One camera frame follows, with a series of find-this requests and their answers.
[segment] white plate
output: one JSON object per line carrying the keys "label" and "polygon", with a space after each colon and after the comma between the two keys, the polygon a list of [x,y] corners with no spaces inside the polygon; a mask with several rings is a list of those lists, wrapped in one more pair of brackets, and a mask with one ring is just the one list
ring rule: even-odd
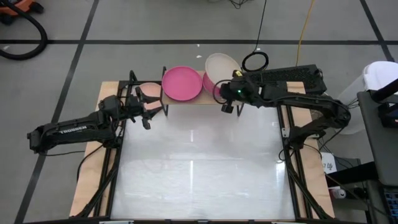
{"label": "white plate", "polygon": [[206,59],[206,73],[214,84],[220,80],[232,79],[232,72],[234,70],[241,70],[239,64],[232,59],[230,56],[221,53],[215,53],[210,55]]}

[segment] yellow cable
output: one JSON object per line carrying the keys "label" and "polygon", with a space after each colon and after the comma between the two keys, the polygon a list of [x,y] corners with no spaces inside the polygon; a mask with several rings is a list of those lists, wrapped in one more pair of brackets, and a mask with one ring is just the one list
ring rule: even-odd
{"label": "yellow cable", "polygon": [[314,3],[314,2],[315,2],[315,0],[312,0],[312,1],[311,1],[311,6],[310,6],[310,9],[308,10],[307,18],[305,18],[303,30],[301,30],[301,36],[300,36],[300,40],[298,41],[298,47],[297,47],[296,66],[297,66],[297,64],[299,63],[301,41],[303,40],[304,31],[305,31],[305,28],[306,28],[306,26],[307,26],[308,19],[310,18],[310,14],[311,14],[311,10],[312,10],[312,6],[313,6],[313,3]]}

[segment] black floor line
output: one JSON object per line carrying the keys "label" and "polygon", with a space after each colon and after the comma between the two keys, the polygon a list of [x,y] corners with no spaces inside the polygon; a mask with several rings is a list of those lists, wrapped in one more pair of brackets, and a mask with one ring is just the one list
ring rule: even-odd
{"label": "black floor line", "polygon": [[369,19],[369,22],[370,22],[370,24],[372,26],[374,34],[377,37],[377,40],[380,42],[380,46],[381,46],[381,49],[383,50],[384,56],[386,56],[387,61],[395,62],[395,60],[392,58],[392,55],[391,55],[391,53],[390,53],[390,51],[388,49],[388,46],[387,46],[386,42],[384,41],[383,36],[381,35],[381,32],[380,32],[380,30],[379,30],[379,28],[378,28],[378,26],[376,24],[376,21],[373,18],[373,15],[372,15],[372,13],[371,13],[371,11],[369,9],[369,6],[366,3],[366,0],[359,0],[359,1],[361,2],[363,10],[365,11],[365,14],[366,14],[366,16]]}
{"label": "black floor line", "polygon": [[[78,61],[79,61],[79,58],[80,58],[80,55],[81,55],[81,51],[83,50],[84,40],[87,38],[88,31],[90,29],[90,25],[93,22],[94,14],[95,14],[96,8],[98,6],[98,1],[99,0],[94,0],[94,3],[92,5],[92,7],[91,7],[91,11],[90,11],[90,13],[88,15],[85,28],[84,28],[83,33],[82,33],[81,38],[80,38],[80,43],[78,44],[75,56],[73,57],[73,60],[71,62],[68,75],[67,75],[67,77],[65,79],[65,83],[63,84],[63,88],[62,88],[62,91],[61,91],[61,94],[60,94],[60,98],[58,99],[57,106],[55,108],[53,117],[51,119],[52,123],[58,122],[58,120],[60,118],[61,111],[62,111],[62,108],[63,108],[63,104],[65,103],[65,99],[66,99],[67,94],[68,94],[70,83],[72,82],[72,78],[73,78],[73,75],[75,73],[76,66],[78,64]],[[28,184],[28,186],[26,188],[26,191],[25,191],[25,194],[24,194],[24,198],[22,199],[21,205],[20,205],[18,213],[17,213],[17,217],[16,217],[15,222],[14,222],[16,224],[20,224],[20,223],[24,222],[27,209],[29,207],[30,201],[32,200],[32,196],[33,196],[34,190],[36,188],[37,182],[38,182],[39,177],[40,177],[40,173],[42,171],[42,168],[43,168],[43,165],[44,165],[44,162],[45,162],[45,158],[46,158],[45,156],[39,156],[37,158],[34,171],[32,173],[32,176],[30,177],[29,184]]]}
{"label": "black floor line", "polygon": [[[0,44],[38,44],[39,40],[0,40]],[[49,44],[80,44],[81,40],[49,40]],[[162,45],[162,44],[256,44],[256,40],[84,40],[98,45]],[[259,40],[266,45],[297,45],[298,40]],[[386,43],[398,45],[398,40]],[[379,45],[378,40],[303,40],[302,45]]]}

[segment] gray floor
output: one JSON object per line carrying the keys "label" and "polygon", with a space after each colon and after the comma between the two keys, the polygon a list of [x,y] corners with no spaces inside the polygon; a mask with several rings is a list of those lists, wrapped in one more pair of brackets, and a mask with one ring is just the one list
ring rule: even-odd
{"label": "gray floor", "polygon": [[[84,46],[80,40],[93,3],[98,0],[38,0],[45,14],[34,15],[54,40],[38,57],[25,62],[0,58],[0,121],[2,223],[14,222],[37,156],[29,150],[26,133],[51,121],[65,79],[73,76],[60,120],[85,116],[95,107],[103,81],[126,79],[133,69],[140,79],[159,79],[162,66],[188,65],[203,69],[212,53],[223,52],[238,62],[253,44],[231,44],[229,40],[254,40],[261,18],[262,0],[252,0],[235,9],[227,0],[99,0]],[[298,40],[310,0],[268,0],[262,40]],[[337,97],[362,69],[376,60],[386,60],[379,45],[396,44],[398,29],[396,0],[366,0],[382,35],[377,37],[360,0],[319,0],[313,8],[305,40],[322,40],[302,46],[300,64],[314,63],[323,70],[328,93]],[[5,40],[35,40],[38,32],[23,19],[10,27],[0,25],[0,47],[25,52],[28,44],[5,44]],[[58,40],[75,40],[61,44]],[[92,40],[197,40],[186,44],[163,41],[121,41],[119,45]],[[215,40],[218,44],[203,40]],[[338,42],[338,40],[363,40]],[[297,46],[289,41],[260,45],[270,56],[269,68],[293,66]],[[83,47],[81,54],[76,50]],[[388,45],[398,58],[398,46]],[[71,69],[76,56],[76,70]],[[250,62],[258,67],[256,60]],[[330,143],[337,156],[372,161],[366,133],[338,136]],[[85,144],[60,146],[51,153],[82,150]],[[83,155],[46,159],[24,221],[67,218],[76,182],[76,167]],[[346,216],[358,219],[357,215]]]}

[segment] paper tag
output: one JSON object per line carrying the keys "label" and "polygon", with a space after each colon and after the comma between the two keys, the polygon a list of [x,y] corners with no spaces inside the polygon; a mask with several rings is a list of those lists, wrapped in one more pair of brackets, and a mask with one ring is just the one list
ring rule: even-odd
{"label": "paper tag", "polygon": [[[336,162],[333,154],[329,152],[321,152],[321,154],[322,154],[323,171],[327,174],[336,172],[337,171]],[[340,186],[330,187],[329,189],[340,189]]]}

